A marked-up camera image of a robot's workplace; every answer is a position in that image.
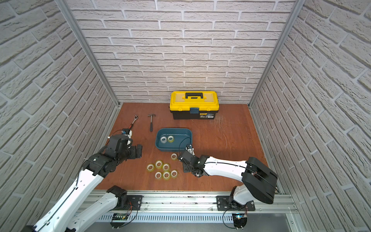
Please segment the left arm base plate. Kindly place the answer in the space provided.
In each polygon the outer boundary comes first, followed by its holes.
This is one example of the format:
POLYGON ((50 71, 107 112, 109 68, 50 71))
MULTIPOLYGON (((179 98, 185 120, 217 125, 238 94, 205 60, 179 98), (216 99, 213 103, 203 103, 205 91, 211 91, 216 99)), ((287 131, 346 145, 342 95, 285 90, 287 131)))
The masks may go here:
POLYGON ((143 195, 122 195, 118 198, 118 202, 114 210, 140 210, 142 205, 143 195))

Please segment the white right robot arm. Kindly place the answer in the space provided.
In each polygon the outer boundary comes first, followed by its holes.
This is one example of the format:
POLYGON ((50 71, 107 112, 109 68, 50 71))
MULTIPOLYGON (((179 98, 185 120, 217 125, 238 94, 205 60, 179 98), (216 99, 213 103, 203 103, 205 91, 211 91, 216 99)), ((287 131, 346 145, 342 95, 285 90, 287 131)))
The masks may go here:
POLYGON ((196 177, 220 176, 242 182, 231 192, 231 202, 241 206, 255 199, 273 204, 278 175, 260 160, 250 157, 243 161, 230 161, 202 155, 197 157, 184 150, 178 156, 185 173, 196 177))

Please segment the large clear tape roll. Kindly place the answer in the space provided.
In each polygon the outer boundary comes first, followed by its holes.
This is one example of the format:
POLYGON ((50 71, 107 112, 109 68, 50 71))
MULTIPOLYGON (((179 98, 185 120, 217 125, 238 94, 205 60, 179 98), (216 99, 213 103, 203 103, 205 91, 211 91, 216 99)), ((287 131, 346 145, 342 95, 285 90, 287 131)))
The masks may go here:
POLYGON ((160 138, 160 142, 163 143, 163 144, 165 144, 167 142, 167 137, 166 136, 162 136, 160 138))

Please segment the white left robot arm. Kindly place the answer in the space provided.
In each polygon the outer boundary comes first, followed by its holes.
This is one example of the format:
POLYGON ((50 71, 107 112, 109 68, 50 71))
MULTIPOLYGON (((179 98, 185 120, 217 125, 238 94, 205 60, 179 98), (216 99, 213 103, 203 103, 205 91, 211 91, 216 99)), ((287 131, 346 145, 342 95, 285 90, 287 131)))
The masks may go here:
POLYGON ((142 150, 142 145, 133 145, 130 135, 111 136, 106 146, 82 164, 76 180, 55 206, 35 225, 26 225, 22 230, 83 232, 110 210, 123 209, 131 212, 136 205, 128 199, 127 191, 113 186, 98 201, 77 214, 82 203, 108 174, 114 172, 124 161, 141 158, 142 150))

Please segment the yellow tape roll six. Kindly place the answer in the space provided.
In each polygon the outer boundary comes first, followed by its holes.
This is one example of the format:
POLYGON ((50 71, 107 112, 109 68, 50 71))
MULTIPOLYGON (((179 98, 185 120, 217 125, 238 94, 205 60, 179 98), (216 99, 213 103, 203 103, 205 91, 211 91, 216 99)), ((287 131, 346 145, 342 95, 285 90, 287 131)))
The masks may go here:
POLYGON ((169 171, 165 171, 165 172, 163 172, 163 174, 162 174, 162 178, 163 178, 164 180, 169 180, 169 179, 171 178, 171 173, 170 173, 169 171))

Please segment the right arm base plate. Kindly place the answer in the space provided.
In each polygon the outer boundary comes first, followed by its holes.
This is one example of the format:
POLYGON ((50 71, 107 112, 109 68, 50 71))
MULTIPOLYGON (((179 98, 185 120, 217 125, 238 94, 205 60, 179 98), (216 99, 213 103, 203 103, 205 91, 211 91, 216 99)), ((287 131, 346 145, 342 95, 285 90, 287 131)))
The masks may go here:
POLYGON ((234 210, 234 211, 255 211, 254 201, 247 202, 245 205, 237 203, 235 200, 232 200, 231 196, 219 195, 216 196, 216 205, 218 211, 234 210))

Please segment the yellow tape roll one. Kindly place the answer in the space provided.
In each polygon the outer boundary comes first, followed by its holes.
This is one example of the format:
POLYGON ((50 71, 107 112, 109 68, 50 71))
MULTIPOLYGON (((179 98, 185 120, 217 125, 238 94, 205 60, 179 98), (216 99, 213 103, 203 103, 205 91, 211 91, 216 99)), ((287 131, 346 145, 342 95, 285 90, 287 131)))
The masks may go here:
POLYGON ((173 135, 168 136, 167 140, 169 143, 172 143, 174 141, 174 136, 173 135))

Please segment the yellow tape roll seven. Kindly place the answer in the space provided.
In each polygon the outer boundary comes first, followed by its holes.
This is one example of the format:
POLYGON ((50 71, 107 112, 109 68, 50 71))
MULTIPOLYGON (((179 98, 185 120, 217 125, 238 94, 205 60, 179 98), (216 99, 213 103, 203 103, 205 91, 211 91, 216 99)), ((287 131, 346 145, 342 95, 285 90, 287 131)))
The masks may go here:
POLYGON ((155 178, 156 179, 161 179, 162 178, 162 172, 156 172, 155 173, 155 178))

